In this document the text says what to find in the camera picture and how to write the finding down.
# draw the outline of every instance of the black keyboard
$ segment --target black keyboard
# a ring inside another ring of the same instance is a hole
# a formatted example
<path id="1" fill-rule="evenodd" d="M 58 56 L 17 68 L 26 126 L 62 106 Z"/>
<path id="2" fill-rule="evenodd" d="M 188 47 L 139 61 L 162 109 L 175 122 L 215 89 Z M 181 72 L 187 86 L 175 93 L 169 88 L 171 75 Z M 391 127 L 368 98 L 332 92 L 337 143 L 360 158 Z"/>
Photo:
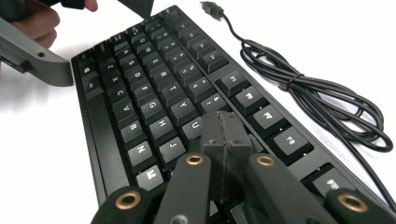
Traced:
<path id="1" fill-rule="evenodd" d="M 177 158 L 225 110 L 259 152 L 280 158 L 318 198 L 365 187 L 247 71 L 176 6 L 72 59 L 99 204 L 136 185 L 161 196 Z"/>

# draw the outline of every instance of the human hand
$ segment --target human hand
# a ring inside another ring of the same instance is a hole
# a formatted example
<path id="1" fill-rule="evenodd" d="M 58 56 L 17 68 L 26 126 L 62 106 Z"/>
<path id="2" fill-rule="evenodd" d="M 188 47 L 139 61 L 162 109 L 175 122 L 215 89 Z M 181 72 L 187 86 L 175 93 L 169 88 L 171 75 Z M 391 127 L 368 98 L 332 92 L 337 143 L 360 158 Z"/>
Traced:
<path id="1" fill-rule="evenodd" d="M 61 21 L 58 13 L 38 0 L 25 0 L 25 5 L 30 16 L 11 24 L 41 46 L 49 48 L 57 36 L 55 27 Z M 96 0 L 85 0 L 85 8 L 96 11 L 98 8 Z"/>

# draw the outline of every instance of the white background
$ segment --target white background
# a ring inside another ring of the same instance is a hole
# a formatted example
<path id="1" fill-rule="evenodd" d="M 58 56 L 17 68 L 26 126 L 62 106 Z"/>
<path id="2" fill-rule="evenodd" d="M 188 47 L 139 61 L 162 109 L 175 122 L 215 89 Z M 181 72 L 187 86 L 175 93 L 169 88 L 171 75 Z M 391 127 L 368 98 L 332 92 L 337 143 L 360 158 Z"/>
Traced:
<path id="1" fill-rule="evenodd" d="M 51 50 L 71 59 L 141 22 L 116 0 L 99 10 L 54 8 L 61 17 Z M 243 66 L 240 43 L 225 21 L 206 15 L 200 1 L 155 0 L 153 14 L 178 5 Z M 396 2 L 216 1 L 235 31 L 281 53 L 309 77 L 343 84 L 374 102 L 385 133 L 396 139 Z M 309 131 L 370 188 L 374 185 L 350 153 L 297 107 L 290 96 L 247 69 Z M 396 153 L 360 147 L 396 198 Z M 0 223 L 89 223 L 97 201 L 75 87 L 56 88 L 2 64 L 0 72 Z"/>

